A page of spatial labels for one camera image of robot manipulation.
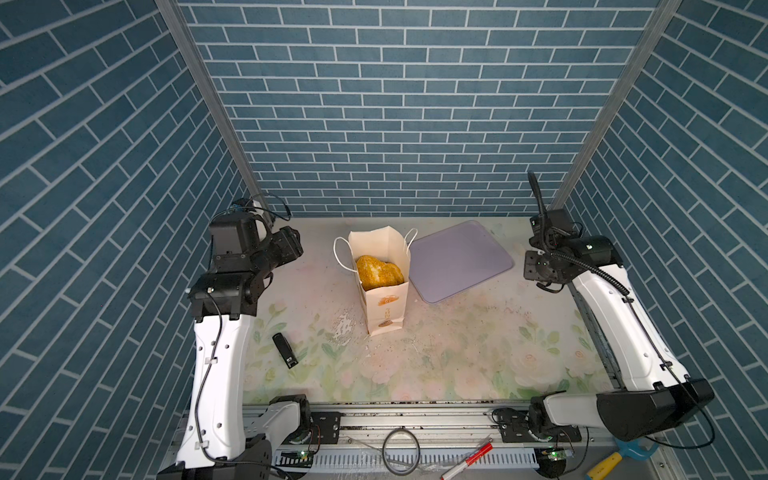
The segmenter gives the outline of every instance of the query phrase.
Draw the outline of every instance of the brick tile wallpaper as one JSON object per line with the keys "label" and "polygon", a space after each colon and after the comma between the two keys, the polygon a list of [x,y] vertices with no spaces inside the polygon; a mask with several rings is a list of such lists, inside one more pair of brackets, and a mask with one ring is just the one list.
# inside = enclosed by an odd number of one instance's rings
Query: brick tile wallpaper
{"label": "brick tile wallpaper", "polygon": [[[684,0],[568,202],[712,382],[691,478],[768,478],[768,2]],[[671,435],[707,438],[704,420]]]}
{"label": "brick tile wallpaper", "polygon": [[299,215],[552,197],[657,0],[182,0],[261,186]]}
{"label": "brick tile wallpaper", "polygon": [[242,193],[153,0],[0,2],[0,478],[154,476]]}

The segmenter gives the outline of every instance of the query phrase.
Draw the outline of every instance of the red marker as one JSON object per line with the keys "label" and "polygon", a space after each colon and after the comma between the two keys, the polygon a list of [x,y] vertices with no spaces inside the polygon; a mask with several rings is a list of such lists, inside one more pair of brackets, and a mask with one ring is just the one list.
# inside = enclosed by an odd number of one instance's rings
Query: red marker
{"label": "red marker", "polygon": [[483,445],[474,455],[467,458],[465,461],[459,463],[457,466],[451,468],[448,470],[445,474],[443,474],[442,477],[440,477],[441,480],[451,480],[451,478],[455,477],[459,474],[459,472],[463,472],[465,468],[469,467],[471,464],[477,462],[480,457],[485,455],[486,453],[490,452],[493,449],[493,445],[491,445],[490,442]]}

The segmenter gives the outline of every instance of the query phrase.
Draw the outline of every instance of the bread loaf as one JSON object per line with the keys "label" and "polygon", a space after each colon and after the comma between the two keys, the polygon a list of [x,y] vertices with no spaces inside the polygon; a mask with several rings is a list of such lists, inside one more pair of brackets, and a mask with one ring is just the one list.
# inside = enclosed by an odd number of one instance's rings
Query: bread loaf
{"label": "bread loaf", "polygon": [[406,282],[394,263],[382,262],[370,255],[363,255],[356,263],[362,289],[366,292],[381,286],[395,286]]}

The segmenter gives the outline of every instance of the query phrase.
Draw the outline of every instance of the table surface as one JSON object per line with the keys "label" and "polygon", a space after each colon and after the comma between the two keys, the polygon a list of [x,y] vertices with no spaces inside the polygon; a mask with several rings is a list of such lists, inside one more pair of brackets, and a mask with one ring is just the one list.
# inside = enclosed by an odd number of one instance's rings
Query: table surface
{"label": "table surface", "polygon": [[[404,328],[368,335],[354,274],[336,262],[333,239],[387,225],[403,234],[416,227],[424,237],[467,220],[291,220],[304,254],[277,268],[260,298],[243,403],[297,393],[310,402],[388,402],[529,399],[556,389],[611,389],[568,289],[554,295],[523,279],[531,236],[527,218],[472,219],[510,253],[511,270],[432,305],[411,285]],[[343,242],[341,250],[339,258],[350,265]],[[291,370],[272,342],[277,332],[299,360]]]}

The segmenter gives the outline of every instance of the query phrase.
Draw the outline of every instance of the paper bag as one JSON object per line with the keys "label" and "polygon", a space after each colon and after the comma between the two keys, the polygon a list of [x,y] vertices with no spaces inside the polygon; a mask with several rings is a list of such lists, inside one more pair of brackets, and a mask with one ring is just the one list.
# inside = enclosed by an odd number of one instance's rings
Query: paper bag
{"label": "paper bag", "polygon": [[[406,243],[405,237],[392,227],[379,228],[369,232],[349,232],[349,240],[337,237],[333,241],[333,254],[336,255],[336,261],[339,262],[339,265],[355,273],[362,309],[366,312],[368,333],[371,336],[402,328],[402,321],[406,317],[408,273],[411,267],[410,247],[411,242],[419,233],[414,228],[406,233],[406,237],[411,232],[413,232],[413,238],[408,243]],[[343,240],[349,245],[355,268],[349,268],[339,260],[339,255],[336,253],[338,240]],[[363,255],[370,255],[382,262],[394,263],[402,272],[406,282],[395,286],[381,286],[366,292],[362,289],[362,282],[356,267],[357,259]]]}

